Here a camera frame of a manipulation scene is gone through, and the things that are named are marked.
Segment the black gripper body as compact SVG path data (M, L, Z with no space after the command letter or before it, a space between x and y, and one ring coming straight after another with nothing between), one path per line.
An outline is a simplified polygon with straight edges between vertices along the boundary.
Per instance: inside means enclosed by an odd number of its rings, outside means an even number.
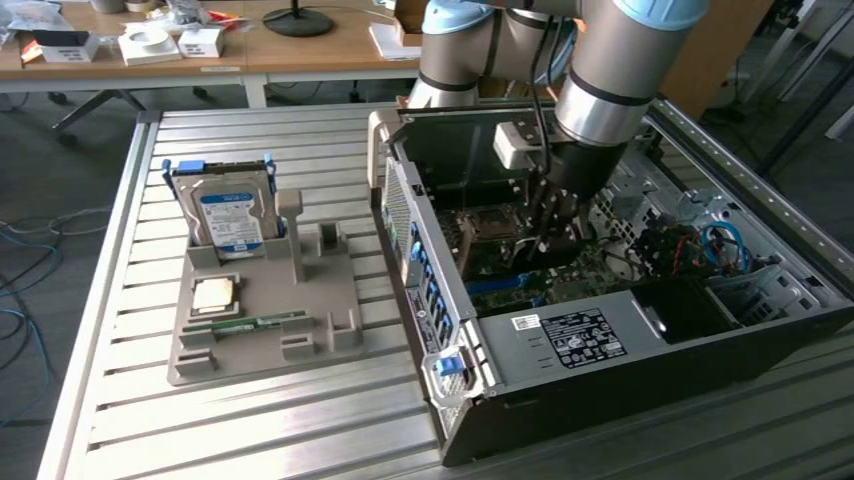
M610 180L628 146L628 142L608 147L584 142L553 144L547 182L566 190L580 203L588 203Z

